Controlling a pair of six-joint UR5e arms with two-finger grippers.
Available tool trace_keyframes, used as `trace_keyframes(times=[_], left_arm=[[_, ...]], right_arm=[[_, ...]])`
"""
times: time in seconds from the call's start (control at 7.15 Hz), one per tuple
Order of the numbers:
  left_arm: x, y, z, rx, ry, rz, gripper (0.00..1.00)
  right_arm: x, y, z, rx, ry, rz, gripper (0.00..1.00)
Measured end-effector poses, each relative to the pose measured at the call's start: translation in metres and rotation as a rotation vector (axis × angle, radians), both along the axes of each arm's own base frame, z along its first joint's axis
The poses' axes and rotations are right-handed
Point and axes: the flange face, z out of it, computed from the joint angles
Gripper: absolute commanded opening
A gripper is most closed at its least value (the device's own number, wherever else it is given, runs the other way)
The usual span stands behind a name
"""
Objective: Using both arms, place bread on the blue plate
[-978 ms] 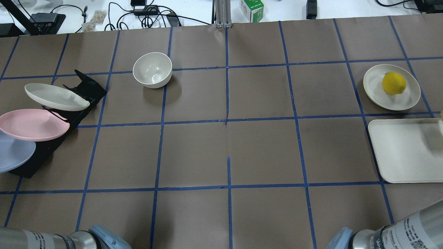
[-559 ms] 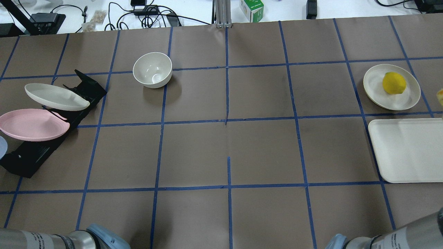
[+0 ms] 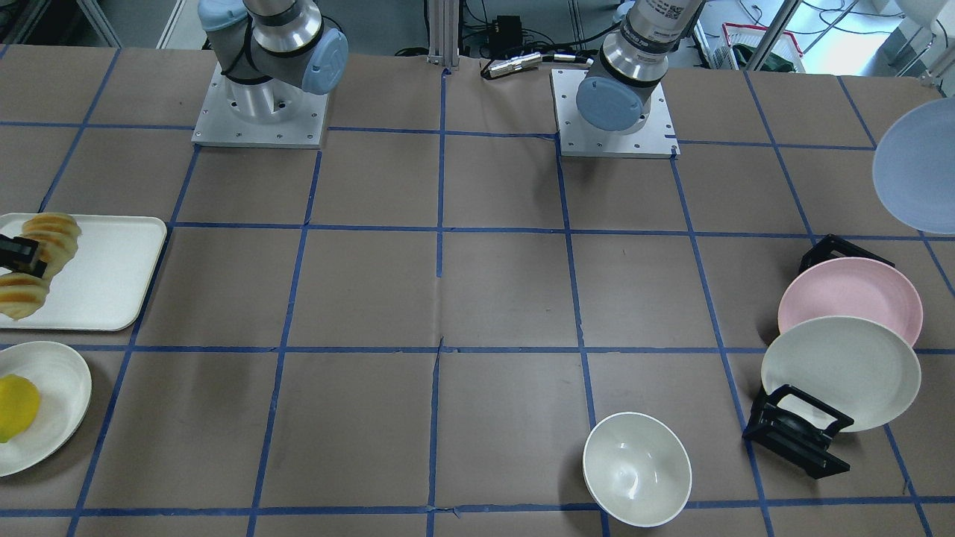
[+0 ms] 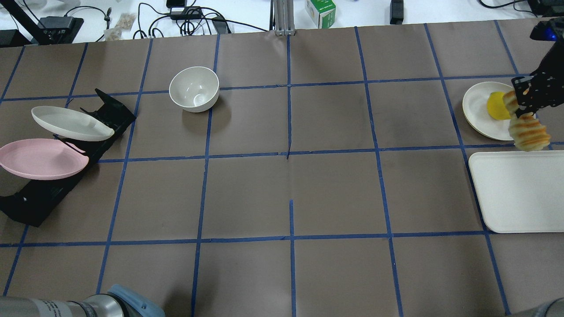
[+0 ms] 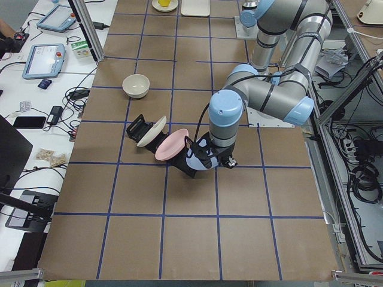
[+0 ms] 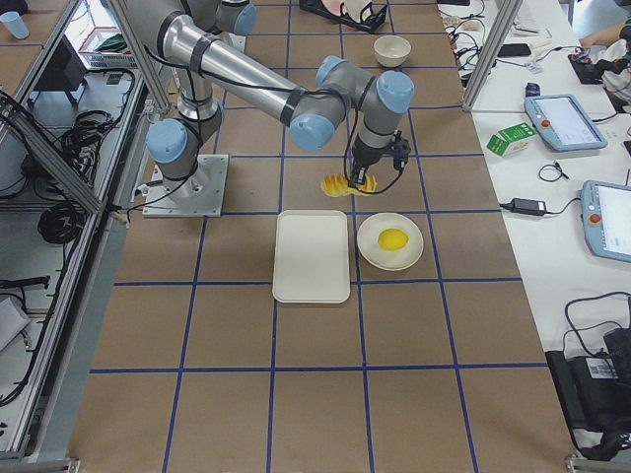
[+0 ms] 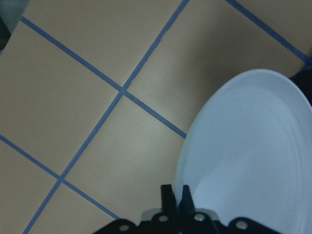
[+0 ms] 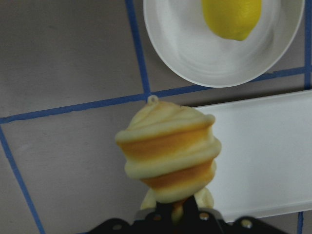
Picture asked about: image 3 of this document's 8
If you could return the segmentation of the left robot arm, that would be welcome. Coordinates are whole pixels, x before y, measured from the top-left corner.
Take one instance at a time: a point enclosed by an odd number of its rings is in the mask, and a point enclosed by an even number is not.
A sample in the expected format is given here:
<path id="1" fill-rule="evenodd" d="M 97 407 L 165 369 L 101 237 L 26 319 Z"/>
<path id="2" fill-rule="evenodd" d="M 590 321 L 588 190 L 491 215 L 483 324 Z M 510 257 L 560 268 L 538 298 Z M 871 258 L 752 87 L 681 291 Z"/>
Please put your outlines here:
<path id="1" fill-rule="evenodd" d="M 669 70 L 669 55 L 697 20 L 702 1 L 627 1 L 616 25 L 577 85 L 577 111 L 597 129 L 642 128 L 651 96 Z"/>

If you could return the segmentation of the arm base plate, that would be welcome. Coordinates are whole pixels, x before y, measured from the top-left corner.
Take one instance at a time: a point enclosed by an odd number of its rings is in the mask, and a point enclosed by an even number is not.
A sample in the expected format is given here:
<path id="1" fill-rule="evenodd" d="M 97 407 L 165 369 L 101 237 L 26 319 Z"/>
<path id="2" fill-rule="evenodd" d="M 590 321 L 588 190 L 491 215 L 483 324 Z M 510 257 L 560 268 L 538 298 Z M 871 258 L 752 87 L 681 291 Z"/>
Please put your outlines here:
<path id="1" fill-rule="evenodd" d="M 653 157 L 681 154 L 664 87 L 639 89 L 621 108 L 623 85 L 583 70 L 553 70 L 551 85 L 564 157 Z"/>
<path id="2" fill-rule="evenodd" d="M 217 64 L 195 120 L 193 143 L 221 148 L 322 147 L 329 95 L 308 94 L 277 79 L 242 84 L 221 71 Z"/>

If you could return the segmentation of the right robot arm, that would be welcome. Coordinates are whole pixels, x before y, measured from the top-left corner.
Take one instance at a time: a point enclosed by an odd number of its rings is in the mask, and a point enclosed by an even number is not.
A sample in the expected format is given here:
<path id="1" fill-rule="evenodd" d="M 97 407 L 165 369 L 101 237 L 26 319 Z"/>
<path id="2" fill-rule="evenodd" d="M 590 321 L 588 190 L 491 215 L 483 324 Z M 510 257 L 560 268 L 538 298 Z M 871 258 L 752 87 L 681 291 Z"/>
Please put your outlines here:
<path id="1" fill-rule="evenodd" d="M 313 1 L 201 1 L 211 22 L 212 51 L 9 45 L 2 55 L 2 212 L 69 212 L 153 216 L 187 223 L 193 242 L 210 240 L 198 266 L 213 255 L 289 271 L 301 244 L 308 201 L 293 199 L 285 228 L 254 223 L 267 187 L 290 179 L 300 193 L 314 182 L 317 153 L 245 148 L 198 149 L 189 136 L 200 116 L 202 84 L 211 72 L 229 90 L 291 89 L 261 125 L 243 99 L 223 98 L 241 126 L 230 133 L 277 132 L 280 116 L 307 118 L 306 95 L 327 94 L 340 81 L 347 40 L 319 21 Z"/>

